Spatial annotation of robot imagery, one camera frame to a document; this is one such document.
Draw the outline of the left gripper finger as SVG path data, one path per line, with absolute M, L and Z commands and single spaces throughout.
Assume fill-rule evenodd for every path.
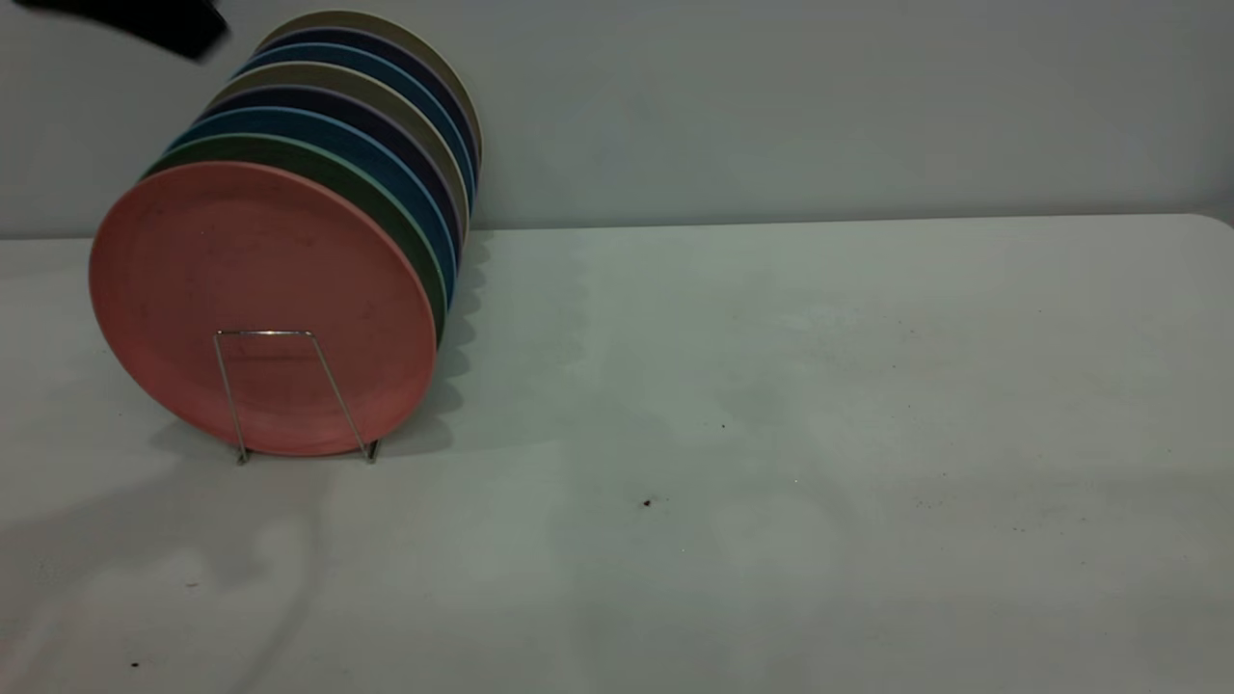
M 17 1 L 28 12 L 85 19 L 176 57 L 204 61 L 230 36 L 213 1 Z

